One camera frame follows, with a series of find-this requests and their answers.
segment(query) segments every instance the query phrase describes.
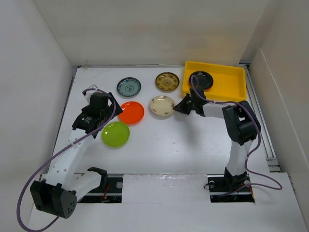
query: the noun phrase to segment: white table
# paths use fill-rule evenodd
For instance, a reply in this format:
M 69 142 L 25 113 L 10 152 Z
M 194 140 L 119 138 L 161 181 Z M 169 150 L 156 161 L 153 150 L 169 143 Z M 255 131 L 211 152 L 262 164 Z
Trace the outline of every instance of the white table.
M 163 93 L 155 86 L 155 78 L 162 72 L 178 75 L 181 84 L 177 90 Z M 117 83 L 124 77 L 135 77 L 142 84 L 140 93 L 131 99 L 121 97 L 116 91 Z M 269 173 L 266 162 L 269 145 L 263 143 L 250 157 L 249 168 L 271 175 L 284 189 L 254 187 L 256 203 L 210 203 L 208 192 L 202 188 L 207 181 L 204 174 L 222 174 L 229 159 L 231 142 L 224 121 L 178 112 L 160 118 L 148 106 L 152 97 L 162 94 L 178 103 L 183 98 L 182 78 L 183 66 L 78 69 L 55 152 L 65 146 L 73 121 L 87 105 L 81 92 L 95 84 L 111 91 L 120 105 L 127 101 L 140 102 L 145 116 L 139 124 L 130 126 L 130 139 L 121 148 L 107 147 L 99 133 L 76 172 L 84 173 L 95 166 L 110 174 L 157 175 L 125 175 L 122 204 L 79 204 L 69 219 L 59 220 L 48 231 L 83 232 L 91 226 L 92 230 L 117 232 L 307 231 L 287 174 Z M 173 181 L 170 185 L 160 174 L 185 175 L 168 175 Z M 252 182 L 274 185 L 255 175 L 250 178 Z M 33 209 L 29 226 L 41 228 L 52 218 Z

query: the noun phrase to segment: yellow container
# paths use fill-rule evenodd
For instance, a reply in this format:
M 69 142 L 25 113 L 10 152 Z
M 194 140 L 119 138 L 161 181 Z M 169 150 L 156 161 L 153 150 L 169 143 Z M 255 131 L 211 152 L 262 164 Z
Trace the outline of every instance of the yellow container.
M 204 90 L 207 99 L 240 102 L 247 99 L 246 75 L 244 68 L 209 64 L 195 61 L 185 63 L 183 93 L 190 93 L 189 77 L 196 71 L 209 73 L 213 86 Z

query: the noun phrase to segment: plastic box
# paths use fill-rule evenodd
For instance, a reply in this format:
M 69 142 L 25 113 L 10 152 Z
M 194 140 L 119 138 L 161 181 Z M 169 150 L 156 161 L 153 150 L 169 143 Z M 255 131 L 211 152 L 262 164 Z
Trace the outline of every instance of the plastic box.
M 204 71 L 213 77 L 213 86 L 204 91 L 207 99 L 240 102 L 247 99 L 244 68 L 209 64 L 195 61 L 185 63 L 183 93 L 190 93 L 189 77 L 196 71 Z

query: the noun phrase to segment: orange plate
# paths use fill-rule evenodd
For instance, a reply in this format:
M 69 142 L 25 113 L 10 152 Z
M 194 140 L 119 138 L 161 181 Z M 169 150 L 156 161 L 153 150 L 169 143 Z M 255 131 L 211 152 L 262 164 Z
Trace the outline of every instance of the orange plate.
M 144 117 L 144 107 L 136 101 L 128 101 L 121 106 L 123 112 L 118 116 L 126 124 L 135 124 Z

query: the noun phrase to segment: purple cable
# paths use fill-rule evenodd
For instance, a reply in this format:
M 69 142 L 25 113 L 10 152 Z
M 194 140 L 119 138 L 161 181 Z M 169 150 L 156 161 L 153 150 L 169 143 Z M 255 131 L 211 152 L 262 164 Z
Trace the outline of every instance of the purple cable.
M 100 89 L 95 89 L 95 88 L 88 88 L 86 90 L 83 91 L 83 94 L 85 94 L 87 91 L 90 91 L 90 90 L 97 90 L 99 92 L 102 92 L 102 93 L 106 93 Z M 107 121 L 100 127 L 98 127 L 97 129 L 95 129 L 94 131 L 86 134 L 85 136 L 79 138 L 78 140 L 74 141 L 73 143 L 76 144 L 78 142 L 80 142 L 81 140 L 87 138 L 88 136 L 100 131 L 101 129 L 103 129 L 103 127 L 113 118 L 115 112 L 116 112 L 116 103 L 115 101 L 113 102 L 114 104 L 114 108 L 113 108 L 113 111 L 112 111 L 112 115 L 107 119 Z M 23 197 L 24 197 L 24 194 L 26 192 L 26 189 L 27 187 L 29 186 L 30 182 L 33 180 L 33 178 L 44 168 L 46 167 L 53 159 L 55 159 L 56 157 L 58 157 L 59 155 L 61 155 L 63 152 L 65 152 L 66 150 L 68 150 L 72 145 L 69 144 L 67 145 L 64 149 L 62 149 L 61 151 L 59 151 L 57 154 L 55 154 L 54 156 L 52 156 L 50 159 L 48 159 L 40 168 L 38 168 L 38 170 L 36 170 L 34 172 L 34 174 L 32 174 L 32 176 L 29 178 L 29 180 L 26 182 L 25 186 L 23 187 L 23 189 L 21 190 L 21 193 L 19 195 L 19 198 L 18 198 L 18 202 L 17 202 L 17 208 L 16 208 L 16 215 L 17 215 L 17 221 L 18 221 L 18 224 L 20 225 L 21 228 L 23 228 L 25 231 L 28 231 L 28 232 L 43 232 L 45 230 L 47 230 L 51 225 L 53 225 L 59 217 L 56 217 L 51 223 L 49 223 L 47 226 L 45 226 L 43 229 L 40 229 L 40 230 L 32 230 L 30 228 L 28 228 L 22 221 L 21 219 L 21 216 L 20 216 L 20 206 L 21 206 L 21 201 L 23 200 Z
M 249 113 L 249 111 L 240 103 L 236 102 L 236 101 L 222 101 L 222 102 L 214 102 L 214 101 L 210 101 L 210 100 L 207 100 L 206 98 L 203 98 L 201 95 L 199 95 L 199 93 L 197 92 L 197 90 L 195 89 L 195 86 L 193 84 L 193 78 L 195 78 L 195 80 L 197 81 L 198 83 L 198 78 L 195 76 L 195 75 L 192 75 L 191 77 L 191 86 L 192 86 L 192 89 L 193 91 L 195 92 L 195 94 L 201 98 L 202 100 L 206 101 L 206 102 L 212 102 L 212 103 L 216 103 L 216 104 L 228 104 L 228 103 L 232 103 L 232 104 L 236 104 L 237 106 L 239 106 L 249 117 L 249 119 L 252 121 L 253 125 L 254 125 L 254 128 L 256 129 L 256 132 L 257 132 L 257 145 L 255 148 L 253 148 L 248 154 L 247 154 L 247 159 L 245 160 L 245 169 L 247 172 L 249 173 L 252 173 L 252 174 L 255 174 L 255 175 L 259 175 L 259 176 L 262 176 L 262 177 L 265 177 L 265 178 L 268 178 L 272 181 L 274 181 L 275 183 L 277 183 L 279 185 L 279 188 L 276 188 L 276 187 L 272 187 L 272 186 L 268 186 L 268 185 L 264 185 L 264 184 L 258 184 L 258 183 L 250 183 L 250 184 L 246 184 L 244 186 L 241 186 L 239 189 L 235 190 L 235 191 L 232 191 L 232 192 L 228 192 L 228 193 L 225 193 L 225 194 L 221 194 L 221 195 L 218 195 L 218 196 L 221 196 L 221 197 L 224 197 L 224 196 L 228 196 L 234 192 L 238 192 L 240 191 L 241 189 L 243 188 L 246 188 L 246 187 L 250 187 L 252 185 L 256 185 L 256 186 L 262 186 L 262 187 L 265 187 L 265 188 L 269 188 L 269 189 L 275 189 L 275 190 L 281 190 L 282 189 L 282 185 L 277 181 L 275 180 L 274 178 L 268 176 L 268 175 L 265 175 L 265 174 L 261 174 L 261 173 L 257 173 L 257 172 L 254 172 L 254 171 L 251 171 L 250 169 L 248 169 L 248 158 L 249 156 L 254 152 L 256 151 L 259 146 L 261 145 L 261 134 L 260 134 L 260 130 L 257 126 L 257 123 L 255 122 L 254 118 L 252 117 L 252 115 Z

